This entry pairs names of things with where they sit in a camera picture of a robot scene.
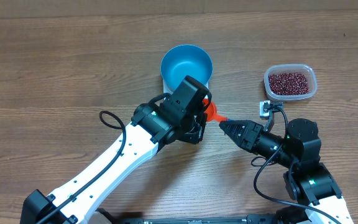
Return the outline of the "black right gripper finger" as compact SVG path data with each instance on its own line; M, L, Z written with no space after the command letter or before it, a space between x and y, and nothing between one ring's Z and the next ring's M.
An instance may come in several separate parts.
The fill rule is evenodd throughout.
M221 121L219 127L229 137L242 137L247 133L250 120L227 120Z
M234 142L235 145L241 146L243 142L242 134L226 133L226 135Z

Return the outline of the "red scoop blue handle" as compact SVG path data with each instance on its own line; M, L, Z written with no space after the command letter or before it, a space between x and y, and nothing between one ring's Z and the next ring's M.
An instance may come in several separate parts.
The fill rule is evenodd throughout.
M217 107L214 104L214 102L211 102L209 104L209 106L205 110L205 113L206 113L206 116L207 116L207 118L206 118L207 122L216 121L216 122L220 123L221 121L228 121L229 120L227 117L218 114Z

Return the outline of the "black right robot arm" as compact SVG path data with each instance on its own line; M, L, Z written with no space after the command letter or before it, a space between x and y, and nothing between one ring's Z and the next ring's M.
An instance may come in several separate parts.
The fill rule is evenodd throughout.
M250 215L248 223L352 223L341 189L320 161L318 126L308 119L290 121L283 137L251 120L222 121L219 127L241 149L279 164L291 198L270 215Z

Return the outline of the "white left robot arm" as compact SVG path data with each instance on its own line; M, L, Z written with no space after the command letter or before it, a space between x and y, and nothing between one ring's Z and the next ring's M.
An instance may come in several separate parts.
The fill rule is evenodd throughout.
M22 206L21 223L90 223L101 203L137 167L176 140L202 140L209 89L187 75L173 93L139 105L121 135L87 168L48 195L33 191Z

